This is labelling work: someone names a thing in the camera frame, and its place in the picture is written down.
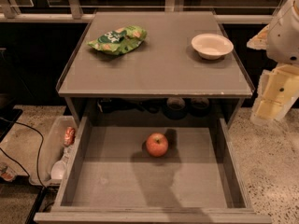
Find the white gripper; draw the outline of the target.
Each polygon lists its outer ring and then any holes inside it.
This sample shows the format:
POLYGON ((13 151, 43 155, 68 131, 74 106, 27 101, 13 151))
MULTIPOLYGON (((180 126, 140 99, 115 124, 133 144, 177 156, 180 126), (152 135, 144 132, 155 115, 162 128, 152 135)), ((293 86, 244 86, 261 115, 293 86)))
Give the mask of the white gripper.
POLYGON ((257 125, 281 121, 299 98, 299 0, 288 0, 247 47, 266 50, 279 63, 263 70, 250 120, 257 125))

